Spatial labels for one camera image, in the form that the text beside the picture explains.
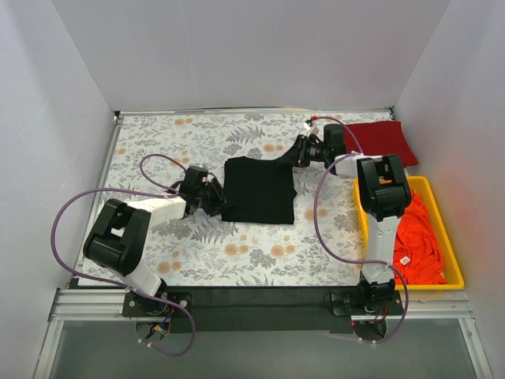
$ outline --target folded black cloth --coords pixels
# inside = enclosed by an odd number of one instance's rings
[[[293,166],[278,160],[231,158],[224,165],[224,193],[229,207],[223,221],[294,223]]]

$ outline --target floral tablecloth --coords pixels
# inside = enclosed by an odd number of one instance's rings
[[[150,193],[161,190],[138,169],[142,157],[161,152],[183,165],[208,168],[224,182],[230,157],[275,159],[303,131],[312,114],[195,114],[126,116],[118,135],[106,186]],[[333,114],[346,123],[390,119],[387,112]],[[167,185],[182,179],[180,167],[151,158],[146,171]],[[297,196],[294,225],[225,223],[201,210],[184,220],[149,231],[143,259],[172,286],[326,286],[355,285],[359,268],[329,257],[317,241],[312,202],[322,163],[294,168]],[[331,176],[321,192],[319,220],[327,244],[348,259],[362,258],[361,235],[352,197],[352,179]],[[123,201],[136,197],[103,195]],[[112,278],[106,270],[82,258],[87,274]],[[80,285],[96,284],[80,280]]]

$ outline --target gray wall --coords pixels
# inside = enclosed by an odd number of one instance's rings
[[[384,108],[449,0],[53,0],[113,110]]]
[[[32,376],[54,293],[49,248],[66,199],[96,185],[112,113],[50,0],[0,0],[0,377]],[[91,199],[59,231],[75,262]]]
[[[397,104],[434,187],[495,377],[505,377],[505,2],[452,0]]]

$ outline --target purple cable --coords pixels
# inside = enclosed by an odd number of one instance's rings
[[[172,189],[170,187],[168,187],[169,190],[172,190],[174,191],[174,195],[170,195],[170,196],[177,196],[178,195],[178,192],[175,190],[175,189]],[[129,193],[129,194],[132,194],[132,195],[138,195],[138,196],[147,196],[147,197],[155,197],[155,198],[158,198],[158,199],[164,199],[166,198],[165,195],[156,195],[156,194],[153,194],[153,193],[145,193],[145,192],[138,192],[138,191],[132,191],[130,189],[120,189],[120,188],[97,188],[97,189],[88,189],[87,191],[84,191],[84,192],[81,192],[79,194],[77,194],[76,196],[72,197],[70,200],[68,200],[63,206],[62,208],[59,210],[58,214],[56,215],[56,217],[54,218],[54,222],[53,222],[53,227],[51,228],[50,230],[50,248],[53,252],[53,256],[54,256],[54,259],[59,263],[60,266],[62,266],[66,271],[68,272],[71,272],[72,274],[74,275],[77,275],[77,276],[80,276],[81,278],[85,278],[85,279],[90,279],[90,280],[98,280],[99,282],[104,282],[104,283],[110,283],[110,284],[114,284],[116,286],[119,286],[121,288],[127,288],[128,286],[124,283],[121,283],[121,282],[118,282],[116,280],[111,280],[111,279],[105,279],[105,278],[99,278],[98,276],[93,276],[93,275],[88,275],[88,274],[84,274],[83,272],[78,272],[76,269],[74,268],[71,268],[70,266],[68,266],[59,256],[58,254],[58,251],[56,249],[56,228],[58,227],[58,223],[60,221],[60,219],[62,218],[62,215],[63,215],[63,212],[77,199],[80,199],[81,197],[83,196],[86,196],[86,195],[89,195],[90,193],[98,193],[98,192],[119,192],[119,193]],[[179,304],[177,304],[176,302],[171,302],[169,300],[164,300],[162,298],[155,298],[154,296],[150,296],[142,291],[138,291],[138,290],[134,290],[135,293],[137,293],[138,295],[144,297],[144,298],[148,298],[150,300],[154,300],[154,301],[157,301],[157,302],[162,302],[163,304],[167,304],[168,306],[174,306],[175,308],[179,309],[180,311],[183,312],[183,314],[185,314],[188,319],[189,319],[189,322],[191,323],[191,338],[188,342],[188,345],[182,350],[182,351],[179,351],[179,352],[173,352],[173,351],[168,351],[167,349],[165,349],[164,347],[160,347],[154,343],[150,343],[149,341],[147,340],[141,340],[143,343],[146,343],[149,347],[154,347],[156,350],[159,350],[161,351],[162,353],[165,353],[167,355],[172,355],[174,357],[177,357],[179,355],[183,355],[184,353],[186,353],[190,348],[191,346],[193,345],[193,342],[195,340],[195,336],[196,336],[196,326],[195,326],[195,321],[193,320],[193,316],[191,316],[191,313],[188,312],[188,310],[182,306],[180,306]]]
[[[356,136],[354,135],[353,131],[350,129],[349,126],[347,126],[346,124],[344,124],[342,121],[340,121],[338,118],[335,118],[335,117],[331,117],[331,116],[316,116],[316,117],[317,117],[316,120],[321,120],[321,119],[332,120],[332,121],[335,121],[338,124],[342,125],[344,127],[344,129],[347,130],[347,132],[349,132],[350,136],[353,138],[354,142],[356,143],[357,149],[360,151],[360,153],[364,154],[361,144],[357,141]]]
[[[375,343],[382,343],[382,342],[386,342],[386,341],[390,340],[398,332],[398,330],[402,327],[403,321],[405,320],[405,316],[407,314],[407,310],[409,309],[409,291],[407,290],[407,283],[405,281],[405,278],[403,277],[402,273],[395,266],[389,265],[389,263],[387,263],[386,261],[379,261],[379,260],[373,260],[373,259],[367,260],[367,261],[361,261],[361,260],[355,261],[355,260],[345,259],[345,258],[339,257],[338,255],[336,255],[335,253],[333,253],[330,250],[330,248],[326,245],[326,243],[324,242],[323,236],[321,235],[321,232],[319,230],[319,221],[317,220],[317,202],[319,201],[319,194],[321,192],[321,188],[323,188],[324,180],[326,179],[326,177],[330,173],[330,170],[337,163],[343,161],[346,158],[354,156],[354,155],[355,154],[352,154],[352,153],[351,154],[345,154],[344,156],[340,156],[339,158],[337,158],[330,166],[328,166],[328,168],[324,172],[323,176],[319,180],[319,183],[317,184],[316,194],[314,196],[314,206],[313,206],[313,210],[312,210],[313,213],[314,213],[314,227],[316,228],[317,239],[319,239],[319,242],[320,242],[321,246],[323,247],[323,249],[325,249],[326,252],[328,254],[330,254],[337,261],[341,261],[342,263],[349,263],[349,264],[352,264],[352,265],[367,265],[367,264],[386,265],[391,270],[393,270],[398,275],[398,277],[400,278],[400,280],[402,281],[403,289],[405,291],[405,307],[403,309],[403,314],[400,317],[400,321],[398,322],[398,324],[396,325],[396,327],[391,331],[391,333],[389,333],[383,339],[378,340],[378,341],[375,342]],[[349,338],[349,337],[345,337],[345,336],[333,336],[333,337],[334,338],[342,338],[344,340],[355,340],[354,338]]]
[[[139,163],[139,168],[140,168],[140,172],[142,173],[142,175],[149,181],[151,182],[152,184],[154,184],[155,186],[158,186],[160,188],[164,188],[165,190],[172,190],[171,187],[169,186],[165,186],[164,184],[161,184],[161,183],[158,183],[156,180],[154,179],[151,179],[149,178],[149,176],[145,173],[144,171],[144,162],[149,159],[149,158],[152,158],[153,156],[159,156],[161,158],[165,158],[165,159],[168,159],[170,162],[172,163],[175,163],[177,164],[182,170],[184,170],[184,172],[186,172],[186,167],[182,166],[177,160],[175,159],[172,159],[170,158],[169,156],[166,156],[164,154],[158,154],[158,153],[155,153],[155,154],[147,154],[144,158],[142,158],[140,160],[140,163]]]

